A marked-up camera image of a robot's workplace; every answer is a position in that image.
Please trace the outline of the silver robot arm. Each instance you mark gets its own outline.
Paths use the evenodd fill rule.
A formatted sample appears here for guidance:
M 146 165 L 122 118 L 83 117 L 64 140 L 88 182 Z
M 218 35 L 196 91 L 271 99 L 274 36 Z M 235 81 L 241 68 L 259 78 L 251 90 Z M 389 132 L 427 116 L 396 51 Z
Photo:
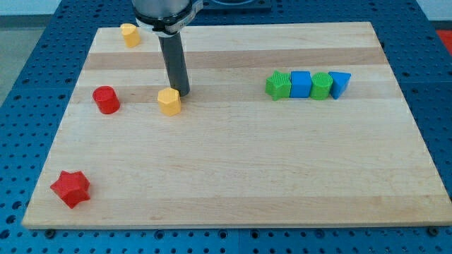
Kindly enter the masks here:
M 173 37 L 203 9 L 203 0 L 132 0 L 137 24 L 158 37 Z

